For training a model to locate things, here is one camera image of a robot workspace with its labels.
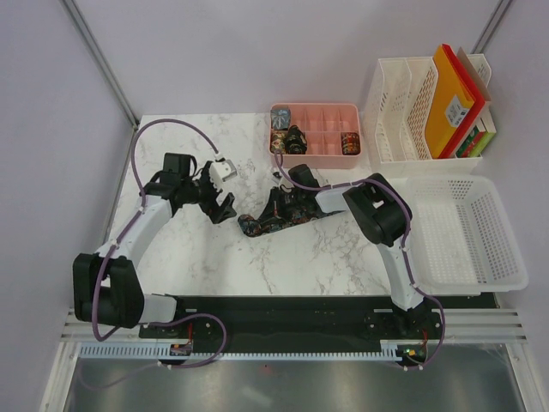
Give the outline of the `dark floral patterned tie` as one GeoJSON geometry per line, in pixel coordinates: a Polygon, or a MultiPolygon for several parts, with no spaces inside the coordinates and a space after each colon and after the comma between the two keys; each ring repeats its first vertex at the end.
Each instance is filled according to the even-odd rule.
{"type": "Polygon", "coordinates": [[[320,209],[283,208],[281,205],[276,205],[267,206],[258,218],[252,215],[240,215],[238,225],[245,236],[256,238],[328,216],[329,214],[323,213],[320,209]]]}

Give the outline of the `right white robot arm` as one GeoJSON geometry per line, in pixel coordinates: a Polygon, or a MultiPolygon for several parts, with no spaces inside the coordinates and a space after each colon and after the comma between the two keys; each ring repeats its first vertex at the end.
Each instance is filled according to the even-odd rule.
{"type": "Polygon", "coordinates": [[[390,285],[393,314],[388,326],[402,337],[413,337],[424,327],[425,294],[413,277],[406,243],[412,211],[385,177],[373,173],[352,185],[322,187],[305,164],[289,170],[293,186],[275,186],[258,218],[240,216],[238,224],[249,237],[295,227],[343,211],[352,214],[361,233],[382,256],[390,285]]]}

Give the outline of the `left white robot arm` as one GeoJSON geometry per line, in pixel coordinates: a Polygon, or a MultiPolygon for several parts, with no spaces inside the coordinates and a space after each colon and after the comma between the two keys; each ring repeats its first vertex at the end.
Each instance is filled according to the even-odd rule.
{"type": "Polygon", "coordinates": [[[93,327],[131,329],[158,323],[169,337],[182,336],[188,317],[176,298],[145,294],[136,269],[158,232],[183,206],[195,204],[213,224],[233,218],[234,195],[223,200],[223,184],[235,177],[235,166],[223,157],[203,168],[189,154],[168,153],[160,171],[140,189],[134,214],[121,231],[94,253],[81,253],[73,263],[74,313],[93,327]]]}

